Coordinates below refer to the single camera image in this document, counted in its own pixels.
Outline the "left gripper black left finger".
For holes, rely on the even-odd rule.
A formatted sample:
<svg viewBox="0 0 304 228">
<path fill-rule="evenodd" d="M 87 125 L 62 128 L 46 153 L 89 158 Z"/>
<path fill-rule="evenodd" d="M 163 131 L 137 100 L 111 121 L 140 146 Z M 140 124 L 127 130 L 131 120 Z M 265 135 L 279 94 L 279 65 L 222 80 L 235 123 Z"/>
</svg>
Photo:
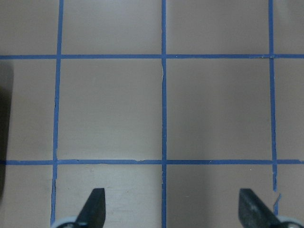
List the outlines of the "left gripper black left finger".
<svg viewBox="0 0 304 228">
<path fill-rule="evenodd" d="M 105 224 L 105 189 L 91 191 L 75 223 L 80 228 L 102 228 Z"/>
</svg>

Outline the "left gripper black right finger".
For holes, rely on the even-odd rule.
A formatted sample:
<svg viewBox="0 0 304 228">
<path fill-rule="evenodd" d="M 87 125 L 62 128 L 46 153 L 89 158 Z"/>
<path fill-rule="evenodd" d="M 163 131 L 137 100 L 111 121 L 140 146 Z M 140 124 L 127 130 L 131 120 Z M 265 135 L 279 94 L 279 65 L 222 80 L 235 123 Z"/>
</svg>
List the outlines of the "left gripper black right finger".
<svg viewBox="0 0 304 228">
<path fill-rule="evenodd" d="M 239 190 L 238 218 L 244 228 L 278 228 L 281 224 L 251 189 Z"/>
</svg>

